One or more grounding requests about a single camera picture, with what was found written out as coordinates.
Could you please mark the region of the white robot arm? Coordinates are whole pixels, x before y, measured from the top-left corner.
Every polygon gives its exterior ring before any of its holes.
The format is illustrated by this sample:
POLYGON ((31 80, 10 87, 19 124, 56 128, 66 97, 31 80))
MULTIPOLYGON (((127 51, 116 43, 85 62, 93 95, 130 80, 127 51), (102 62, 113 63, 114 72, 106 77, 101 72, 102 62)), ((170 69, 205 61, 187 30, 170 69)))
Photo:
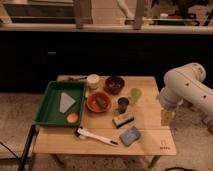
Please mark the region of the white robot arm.
POLYGON ((162 106, 162 126, 170 124, 174 111, 184 100, 206 114, 202 119, 204 124, 213 125, 213 89, 203 84, 205 78, 205 68, 199 63, 189 63, 165 73, 165 86, 158 95, 159 103, 162 106))

